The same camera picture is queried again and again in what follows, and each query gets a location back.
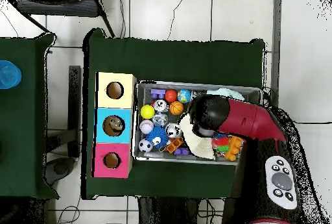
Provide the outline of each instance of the chair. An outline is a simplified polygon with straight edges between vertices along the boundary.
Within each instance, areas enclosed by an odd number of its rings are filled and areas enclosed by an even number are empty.
[[[101,6],[101,0],[8,0],[19,13],[45,32],[50,32],[38,23],[31,14],[51,16],[78,16],[95,18],[101,16],[112,38],[115,34]]]

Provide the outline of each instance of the gray tray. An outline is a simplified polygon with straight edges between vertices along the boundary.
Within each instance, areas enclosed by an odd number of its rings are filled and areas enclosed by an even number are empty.
[[[132,140],[133,148],[132,154],[138,160],[152,160],[152,161],[168,161],[168,162],[184,162],[184,163],[201,163],[201,164],[234,164],[236,165],[237,160],[231,162],[226,160],[225,158],[218,157],[214,160],[199,158],[193,155],[174,155],[168,152],[160,152],[158,150],[151,150],[149,153],[142,153],[138,148],[138,143],[145,137],[139,130],[139,124],[143,121],[139,111],[141,107],[146,104],[151,104],[152,99],[150,96],[150,90],[152,88],[157,89],[173,89],[173,90],[194,90],[200,93],[206,93],[207,90],[217,90],[218,88],[228,88],[231,90],[236,90],[241,93],[245,99],[250,103],[255,103],[262,105],[263,104],[263,91],[259,88],[246,88],[240,86],[222,86],[222,85],[212,85],[212,84],[184,84],[178,82],[157,82],[156,84],[148,83],[148,82],[140,82],[136,84],[136,94],[137,94],[137,110],[134,114],[134,125],[135,132],[133,132],[134,137]],[[184,104],[185,111],[187,110],[189,103]],[[176,123],[180,116],[174,116],[169,111],[167,112],[167,116],[169,118],[169,123]]]

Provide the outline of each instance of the control button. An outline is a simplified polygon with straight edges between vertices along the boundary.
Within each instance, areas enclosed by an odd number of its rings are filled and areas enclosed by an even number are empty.
[[[274,189],[273,190],[273,194],[276,196],[276,197],[282,197],[283,196],[283,192],[279,189]]]
[[[286,175],[289,175],[289,170],[287,168],[283,168],[283,172],[286,174]]]
[[[289,201],[293,201],[293,200],[294,200],[292,194],[289,193],[289,192],[286,192],[286,193],[285,193],[285,197],[286,197]]]
[[[280,159],[278,159],[278,160],[277,160],[277,164],[283,166],[283,161],[280,160]]]
[[[279,166],[277,166],[277,165],[273,165],[273,166],[272,166],[272,169],[273,169],[274,171],[279,171],[279,170],[280,170]]]
[[[292,188],[292,179],[284,173],[275,173],[272,176],[272,183],[279,189],[289,191]]]

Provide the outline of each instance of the yellow cube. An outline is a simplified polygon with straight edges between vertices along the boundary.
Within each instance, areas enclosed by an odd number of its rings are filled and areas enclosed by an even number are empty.
[[[132,74],[98,72],[98,107],[132,108],[135,83]]]

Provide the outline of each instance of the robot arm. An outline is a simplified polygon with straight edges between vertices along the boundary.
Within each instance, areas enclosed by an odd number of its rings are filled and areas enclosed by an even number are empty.
[[[193,132],[200,137],[230,133],[246,139],[240,213],[245,224],[296,224],[300,199],[287,152],[287,137],[262,106],[201,95],[189,107]]]

